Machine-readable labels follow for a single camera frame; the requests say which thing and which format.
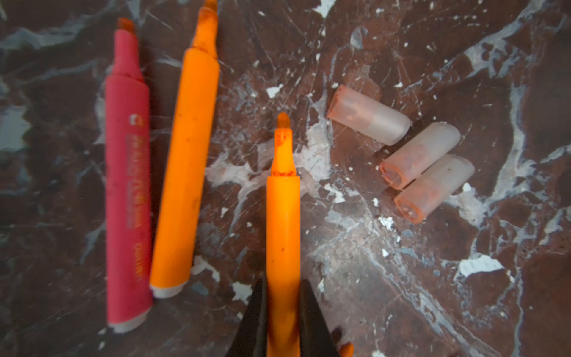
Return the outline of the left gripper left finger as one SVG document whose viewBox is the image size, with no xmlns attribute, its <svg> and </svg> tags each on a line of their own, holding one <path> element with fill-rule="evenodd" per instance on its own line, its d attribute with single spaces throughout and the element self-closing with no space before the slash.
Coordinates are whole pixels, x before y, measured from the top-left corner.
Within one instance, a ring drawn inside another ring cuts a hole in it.
<svg viewBox="0 0 571 357">
<path fill-rule="evenodd" d="M 245 315 L 226 356 L 266 357 L 268 340 L 267 280 L 255 284 Z"/>
</svg>

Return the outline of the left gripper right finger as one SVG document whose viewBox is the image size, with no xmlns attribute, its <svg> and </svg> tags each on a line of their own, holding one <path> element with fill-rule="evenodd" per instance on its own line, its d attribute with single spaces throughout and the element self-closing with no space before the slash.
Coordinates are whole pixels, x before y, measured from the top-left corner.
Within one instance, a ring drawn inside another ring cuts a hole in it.
<svg viewBox="0 0 571 357">
<path fill-rule="evenodd" d="M 300 284 L 300 356 L 340 356 L 308 280 Z"/>
</svg>

